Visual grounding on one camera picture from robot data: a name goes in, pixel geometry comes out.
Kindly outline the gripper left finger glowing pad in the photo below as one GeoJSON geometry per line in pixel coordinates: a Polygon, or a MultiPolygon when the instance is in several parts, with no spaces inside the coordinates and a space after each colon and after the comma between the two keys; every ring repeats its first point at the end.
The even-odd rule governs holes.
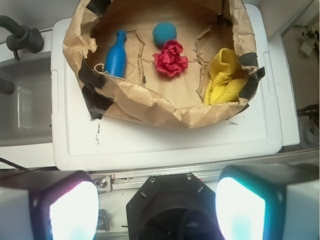
{"type": "Polygon", "coordinates": [[[98,190],[85,171],[0,174],[2,240],[92,240],[98,217],[98,190]]]}

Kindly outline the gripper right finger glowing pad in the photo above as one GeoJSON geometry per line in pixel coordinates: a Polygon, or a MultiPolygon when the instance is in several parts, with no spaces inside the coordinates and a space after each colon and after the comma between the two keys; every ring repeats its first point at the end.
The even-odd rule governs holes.
{"type": "Polygon", "coordinates": [[[216,186],[215,210],[226,240],[318,240],[320,168],[228,165],[216,186]]]}

